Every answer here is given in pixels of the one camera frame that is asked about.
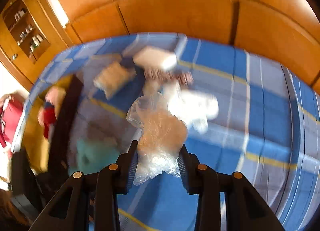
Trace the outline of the red fluffy sponge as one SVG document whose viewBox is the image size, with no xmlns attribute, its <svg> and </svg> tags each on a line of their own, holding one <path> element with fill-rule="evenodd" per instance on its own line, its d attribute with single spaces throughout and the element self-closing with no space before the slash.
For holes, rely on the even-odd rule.
<svg viewBox="0 0 320 231">
<path fill-rule="evenodd" d="M 51 125 L 55 125 L 56 123 L 56 115 L 55 115 L 55 107 L 47 107 L 43 112 L 43 136 L 47 139 L 49 137 L 49 128 Z"/>
</svg>

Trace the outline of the white knitted socks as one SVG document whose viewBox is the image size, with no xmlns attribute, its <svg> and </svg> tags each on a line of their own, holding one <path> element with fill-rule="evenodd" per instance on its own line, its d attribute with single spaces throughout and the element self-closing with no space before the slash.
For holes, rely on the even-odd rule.
<svg viewBox="0 0 320 231">
<path fill-rule="evenodd" d="M 219 114 L 215 96 L 188 89 L 176 80 L 164 84 L 154 80 L 146 81 L 143 94 L 152 95 L 157 92 L 166 100 L 168 111 L 183 121 L 187 128 L 194 128 L 198 133 L 205 133 L 208 122 Z"/>
</svg>

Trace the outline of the pink towel blue band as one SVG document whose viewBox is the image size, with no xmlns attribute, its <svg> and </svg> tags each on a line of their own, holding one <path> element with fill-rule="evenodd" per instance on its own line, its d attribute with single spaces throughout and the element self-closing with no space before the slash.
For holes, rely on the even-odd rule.
<svg viewBox="0 0 320 231">
<path fill-rule="evenodd" d="M 53 107 L 55 117 L 57 118 L 60 113 L 60 109 L 61 109 L 63 100 L 65 98 L 65 95 L 66 95 L 66 90 L 64 88 L 57 87 L 57 86 L 50 88 L 50 90 L 47 92 L 45 96 L 46 102 L 40 108 L 38 117 L 37 117 L 38 122 L 41 126 L 44 127 L 44 111 L 46 109 L 45 106 Z"/>
</svg>

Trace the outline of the wooden door with shelves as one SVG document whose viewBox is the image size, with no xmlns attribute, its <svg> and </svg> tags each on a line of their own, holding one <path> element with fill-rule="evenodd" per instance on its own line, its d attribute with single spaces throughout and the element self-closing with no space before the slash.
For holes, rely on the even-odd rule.
<svg viewBox="0 0 320 231">
<path fill-rule="evenodd" d="M 1 0 L 1 63 L 27 90 L 72 45 L 47 0 Z"/>
</svg>

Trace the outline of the blue plaid bed cover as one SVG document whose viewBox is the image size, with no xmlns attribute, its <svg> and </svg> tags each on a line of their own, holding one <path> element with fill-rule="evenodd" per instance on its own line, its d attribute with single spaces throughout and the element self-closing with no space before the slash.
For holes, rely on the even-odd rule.
<svg viewBox="0 0 320 231">
<path fill-rule="evenodd" d="M 319 207 L 319 95 L 281 64 L 242 49 L 182 34 L 136 34 L 101 39 L 59 53 L 44 69 L 24 103 L 19 129 L 29 140 L 26 122 L 35 100 L 63 76 L 76 73 L 84 87 L 67 142 L 66 165 L 76 164 L 76 142 L 113 137 L 126 151 L 137 131 L 125 119 L 142 95 L 138 75 L 111 100 L 93 79 L 112 54 L 131 57 L 146 46 L 173 52 L 178 68 L 194 77 L 193 89 L 217 97 L 219 114 L 208 130 L 191 129 L 186 146 L 215 170 L 240 170 L 267 201 L 286 230 L 306 230 Z"/>
</svg>

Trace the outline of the wooden wardrobe wall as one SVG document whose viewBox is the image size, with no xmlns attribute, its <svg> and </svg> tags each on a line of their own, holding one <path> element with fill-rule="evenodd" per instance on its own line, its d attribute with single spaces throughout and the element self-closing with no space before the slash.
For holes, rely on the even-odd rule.
<svg viewBox="0 0 320 231">
<path fill-rule="evenodd" d="M 73 43 L 182 33 L 278 61 L 319 91 L 319 19 L 307 0 L 58 0 Z"/>
</svg>

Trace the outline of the brown patterned scrunchie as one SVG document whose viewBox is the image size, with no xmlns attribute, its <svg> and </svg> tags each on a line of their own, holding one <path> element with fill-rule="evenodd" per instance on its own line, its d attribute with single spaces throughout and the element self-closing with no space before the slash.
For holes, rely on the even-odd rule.
<svg viewBox="0 0 320 231">
<path fill-rule="evenodd" d="M 166 72 L 157 68 L 146 68 L 144 76 L 146 80 L 158 81 L 161 84 L 178 81 L 180 85 L 189 86 L 194 82 L 191 72 Z"/>
</svg>

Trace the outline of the blue plush bear pink dress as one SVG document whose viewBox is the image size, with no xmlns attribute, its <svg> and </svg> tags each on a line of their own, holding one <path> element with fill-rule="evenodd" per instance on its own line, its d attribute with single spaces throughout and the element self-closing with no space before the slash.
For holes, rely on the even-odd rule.
<svg viewBox="0 0 320 231">
<path fill-rule="evenodd" d="M 114 138 L 81 139 L 77 142 L 76 170 L 84 174 L 99 172 L 116 162 L 120 152 Z"/>
</svg>

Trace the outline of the clear plastic bag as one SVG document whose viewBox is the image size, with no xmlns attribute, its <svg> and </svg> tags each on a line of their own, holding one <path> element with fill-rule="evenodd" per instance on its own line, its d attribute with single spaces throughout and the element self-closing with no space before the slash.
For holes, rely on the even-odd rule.
<svg viewBox="0 0 320 231">
<path fill-rule="evenodd" d="M 131 105 L 126 119 L 141 129 L 133 184 L 141 185 L 163 172 L 180 177 L 177 159 L 187 139 L 188 129 L 182 120 L 169 112 L 163 95 L 140 96 Z"/>
</svg>

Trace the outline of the gold shallow box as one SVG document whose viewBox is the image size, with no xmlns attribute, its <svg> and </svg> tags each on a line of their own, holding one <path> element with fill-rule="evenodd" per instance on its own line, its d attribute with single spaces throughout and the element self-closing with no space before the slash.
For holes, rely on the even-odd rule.
<svg viewBox="0 0 320 231">
<path fill-rule="evenodd" d="M 22 148 L 41 189 L 57 190 L 69 178 L 67 153 L 83 86 L 70 74 L 30 96 Z"/>
</svg>

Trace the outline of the red bag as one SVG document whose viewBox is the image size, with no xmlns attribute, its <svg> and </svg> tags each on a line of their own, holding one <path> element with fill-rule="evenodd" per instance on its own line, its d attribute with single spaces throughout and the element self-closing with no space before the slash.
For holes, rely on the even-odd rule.
<svg viewBox="0 0 320 231">
<path fill-rule="evenodd" d="M 24 111 L 25 97 L 20 92 L 1 97 L 1 148 L 7 150 L 14 137 Z"/>
</svg>

